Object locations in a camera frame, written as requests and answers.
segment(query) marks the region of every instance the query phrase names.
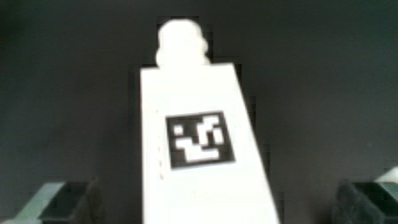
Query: black surface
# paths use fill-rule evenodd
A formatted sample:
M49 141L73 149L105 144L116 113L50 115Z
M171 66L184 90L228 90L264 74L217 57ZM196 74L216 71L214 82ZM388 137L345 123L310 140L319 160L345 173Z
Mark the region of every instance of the black surface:
M45 182L100 177L109 223L141 223L137 69L159 17L200 16L256 96L285 223L331 223L340 179L398 164L397 1L4 2L0 220Z

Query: white rectangular prism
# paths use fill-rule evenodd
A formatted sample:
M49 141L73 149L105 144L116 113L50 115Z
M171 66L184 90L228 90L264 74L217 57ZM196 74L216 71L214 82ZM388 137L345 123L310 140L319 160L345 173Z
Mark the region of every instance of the white rectangular prism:
M146 68L143 172L146 224L278 224L232 63Z

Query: black square pattern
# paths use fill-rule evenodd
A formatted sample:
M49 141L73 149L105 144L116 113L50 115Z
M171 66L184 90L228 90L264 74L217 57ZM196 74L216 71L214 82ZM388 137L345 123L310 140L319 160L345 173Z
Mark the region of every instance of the black square pattern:
M171 116L166 120L171 167L235 161L225 113Z

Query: white peg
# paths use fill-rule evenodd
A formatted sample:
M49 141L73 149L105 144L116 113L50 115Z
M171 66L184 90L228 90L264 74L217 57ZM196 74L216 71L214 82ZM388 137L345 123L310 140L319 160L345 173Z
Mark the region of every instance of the white peg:
M210 64L207 51L200 25L189 19L171 20L159 31L159 67L178 69Z

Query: dark block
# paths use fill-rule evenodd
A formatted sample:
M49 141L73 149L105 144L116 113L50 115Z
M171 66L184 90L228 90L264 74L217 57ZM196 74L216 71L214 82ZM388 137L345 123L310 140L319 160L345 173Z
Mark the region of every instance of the dark block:
M42 213L43 224L93 224L88 183L68 182Z
M335 224L398 224L398 200L392 189L377 182L342 182L333 207Z

